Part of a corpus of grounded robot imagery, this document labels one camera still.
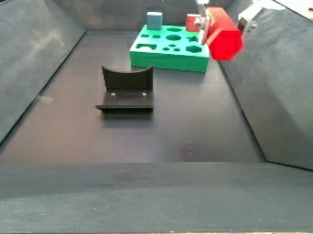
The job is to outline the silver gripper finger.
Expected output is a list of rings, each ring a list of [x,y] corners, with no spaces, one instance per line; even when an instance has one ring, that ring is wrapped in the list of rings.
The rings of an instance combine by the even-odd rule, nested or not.
[[[194,20],[194,24],[199,28],[200,44],[204,45],[208,28],[210,28],[210,16],[206,13],[206,8],[210,0],[194,0],[198,8],[199,16]]]
[[[246,26],[251,22],[251,19],[262,10],[262,0],[253,0],[253,4],[238,15],[238,29],[239,32],[245,31]]]

